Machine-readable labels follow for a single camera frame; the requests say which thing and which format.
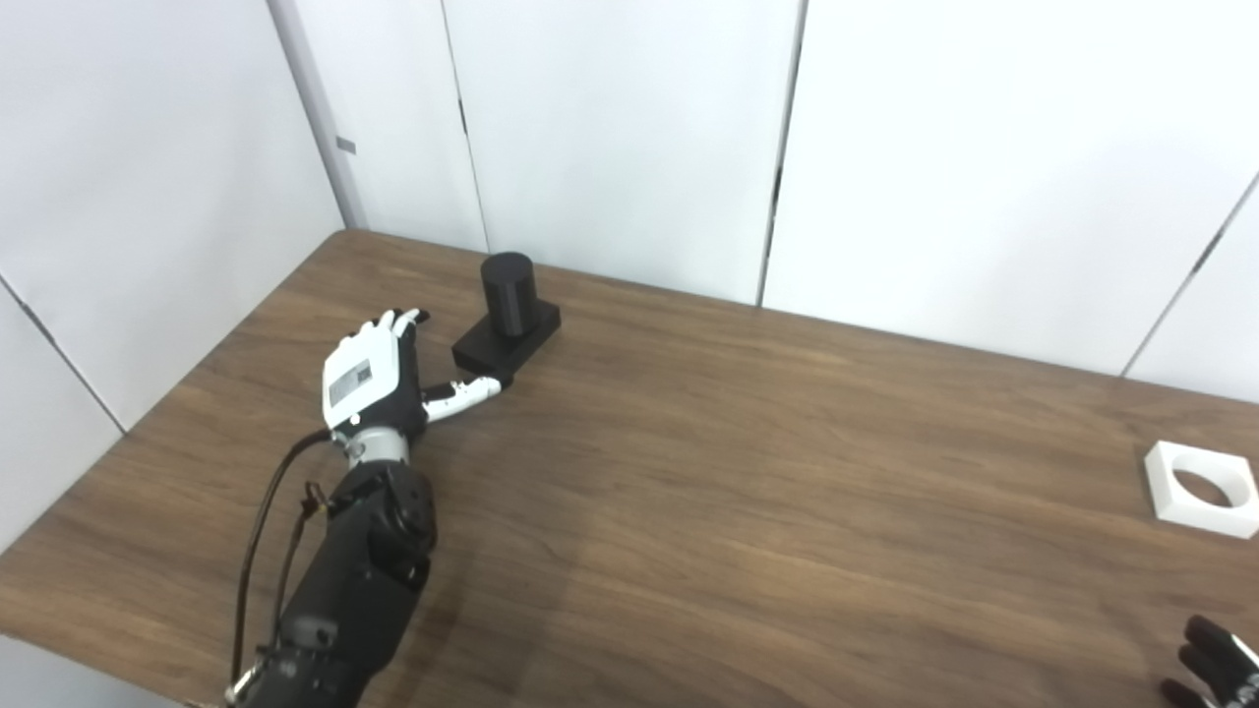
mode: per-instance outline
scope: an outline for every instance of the white robotic hand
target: white robotic hand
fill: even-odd
[[[353,437],[365,427],[408,433],[487,401],[505,388],[495,377],[477,377],[421,391],[415,364],[415,325],[423,310],[387,310],[341,340],[324,362],[324,422]]]
[[[359,426],[371,413],[381,418],[373,425],[415,425],[408,420],[419,412],[415,325],[427,319],[418,309],[385,310],[341,340],[324,362],[324,422],[330,430]]]

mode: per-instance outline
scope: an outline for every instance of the black cable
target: black cable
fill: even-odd
[[[267,523],[267,513],[271,503],[276,498],[276,490],[285,479],[285,472],[298,455],[311,448],[319,442],[331,442],[332,435],[327,430],[317,430],[293,443],[293,447],[279,461],[276,472],[271,476],[267,491],[262,495],[262,504],[258,506],[258,515],[253,520],[253,530],[249,532],[249,542],[244,549],[244,562],[240,563],[240,580],[237,585],[237,612],[235,612],[235,637],[232,641],[232,675],[228,677],[228,685],[235,684],[240,678],[240,649],[244,641],[244,615],[246,602],[249,597],[249,573],[253,569],[253,557],[258,552],[258,539],[262,538],[262,527]]]
[[[302,543],[302,529],[306,528],[306,519],[311,518],[313,513],[308,513],[305,509],[293,522],[293,533],[288,537],[288,551],[285,552],[285,563],[279,567],[279,586],[276,588],[276,603],[271,610],[271,641],[267,646],[274,649],[279,645],[279,614],[285,607],[285,587],[288,585],[288,571],[293,567],[293,556],[297,554],[297,547]]]

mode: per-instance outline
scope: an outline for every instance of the panel seam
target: panel seam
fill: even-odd
[[[57,340],[53,339],[53,333],[49,331],[47,326],[44,326],[43,320],[39,319],[39,315],[35,314],[35,310],[33,310],[30,305],[28,305],[21,297],[18,296],[18,291],[13,288],[13,286],[9,283],[9,280],[4,277],[4,273],[0,273],[0,286],[4,286],[5,292],[8,292],[10,297],[13,297],[13,301],[30,320],[30,324],[35,325],[35,329],[39,330],[40,336],[44,338],[44,341],[47,341],[48,345],[53,348],[53,351],[55,351],[57,355],[60,357],[65,367],[74,374],[74,378],[77,378],[78,382],[83,384],[83,388],[87,389],[89,396],[92,396],[92,401],[96,401],[96,404],[99,406],[102,411],[104,411],[104,414],[108,416],[110,422],[113,423],[113,427],[118,428],[120,433],[127,435],[127,428],[122,426],[122,423],[118,421],[118,417],[113,414],[113,411],[111,411],[110,407],[104,404],[104,399],[101,398],[101,394],[97,393],[96,388],[93,388],[92,384],[88,383],[87,377],[84,377],[83,372],[81,372],[79,368],[74,365],[74,362],[72,362],[69,355],[65,354],[65,350],[63,350],[62,346],[57,344]]]
[[[1194,282],[1194,277],[1197,276],[1199,271],[1202,270],[1202,266],[1206,265],[1206,261],[1215,252],[1215,247],[1220,244],[1220,241],[1224,238],[1224,234],[1229,231],[1229,227],[1233,226],[1233,219],[1238,217],[1238,213],[1241,212],[1241,208],[1246,204],[1246,202],[1250,200],[1251,194],[1254,194],[1255,191],[1255,185],[1259,185],[1259,173],[1255,173],[1255,176],[1250,179],[1250,184],[1248,184],[1245,190],[1241,193],[1241,199],[1238,199],[1238,203],[1233,205],[1233,209],[1229,212],[1229,215],[1224,218],[1224,223],[1220,224],[1220,228],[1215,232],[1215,236],[1211,237],[1211,241],[1206,244],[1206,248],[1204,248],[1202,253],[1197,257],[1197,261],[1194,263],[1194,267],[1190,268],[1188,275],[1185,276],[1183,281],[1181,281],[1180,287],[1176,288],[1176,292],[1172,295],[1171,300],[1167,301],[1167,305],[1163,307],[1163,311],[1158,314],[1158,319],[1155,320],[1155,324],[1149,328],[1149,331],[1146,333],[1146,336],[1141,340],[1141,344],[1137,345],[1137,350],[1132,353],[1132,357],[1128,359],[1128,363],[1124,364],[1123,370],[1119,372],[1121,378],[1128,378],[1128,374],[1132,373],[1132,367],[1137,364],[1137,359],[1139,359],[1141,354],[1146,350],[1147,346],[1149,346],[1149,343],[1155,339],[1155,335],[1158,333],[1158,328],[1162,326],[1163,320],[1167,319],[1167,315],[1171,314],[1172,307],[1175,307],[1176,302],[1181,299],[1181,295],[1183,295],[1185,291],[1188,288],[1188,285]]]
[[[271,24],[276,30],[276,39],[279,42],[279,50],[285,55],[285,64],[288,67],[288,76],[293,79],[293,87],[297,91],[297,101],[302,105],[302,113],[306,116],[306,125],[311,128],[311,137],[315,141],[315,151],[319,154],[320,163],[324,164],[324,175],[327,178],[329,189],[332,191],[332,200],[336,202],[336,210],[341,213],[341,226],[342,228],[364,228],[364,224],[358,223],[358,219],[355,219],[351,198],[346,194],[345,185],[337,176],[339,170],[336,166],[336,157],[332,154],[337,146],[327,145],[326,134],[321,130],[324,126],[319,117],[317,100],[310,94],[310,89],[306,86],[307,82],[302,81],[306,69],[302,67],[301,55],[297,52],[297,48],[293,47],[293,38],[290,35],[290,31],[296,33],[305,30],[302,28],[288,26],[276,3],[277,0],[267,0],[267,11],[271,14]],[[335,135],[335,139],[340,140],[340,135]]]
[[[490,247],[490,224],[485,219],[485,202],[481,199],[481,180],[476,174],[476,157],[472,155],[472,137],[468,131],[467,113],[463,108],[463,87],[460,84],[460,68],[454,62],[454,43],[451,40],[451,20],[446,14],[446,0],[442,0],[442,29],[446,30],[446,52],[451,55],[451,74],[454,77],[454,98],[458,102],[460,121],[463,123],[463,145],[468,150],[468,166],[472,169],[472,191],[476,194],[476,209],[481,217],[481,236],[485,238],[485,252],[494,253]]]
[[[782,130],[778,132],[778,155],[774,163],[774,186],[769,197],[769,215],[765,219],[765,246],[760,253],[760,273],[757,280],[757,307],[765,305],[765,283],[769,278],[769,253],[774,244],[774,226],[778,219],[778,195],[782,190],[783,161],[787,157],[787,135],[791,131],[791,113],[796,105],[796,78],[799,76],[799,55],[805,44],[805,18],[808,15],[808,0],[799,0],[799,13],[796,16],[796,37],[792,42],[791,68],[787,72],[787,93],[783,97]]]

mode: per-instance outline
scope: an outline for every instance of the white wall panel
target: white wall panel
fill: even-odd
[[[0,23],[0,270],[135,423],[341,219],[263,3]]]
[[[1117,374],[1259,164],[1259,4],[817,1],[765,305]]]
[[[1259,198],[1254,193],[1128,375],[1259,403]]]
[[[797,3],[446,9],[494,251],[755,299]]]
[[[0,552],[118,437],[87,388],[0,288]]]
[[[439,0],[272,0],[301,33],[324,140],[373,231],[485,251]]]

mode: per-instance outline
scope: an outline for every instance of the circular hole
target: circular hole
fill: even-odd
[[[1185,488],[1185,491],[1197,496],[1202,501],[1216,506],[1233,506],[1229,498],[1224,495],[1224,490],[1210,481],[1188,470],[1172,470],[1172,472],[1176,475],[1176,481]]]
[[[1248,475],[1206,455],[1186,452],[1172,460],[1172,474],[1181,488],[1216,506],[1250,503]]]

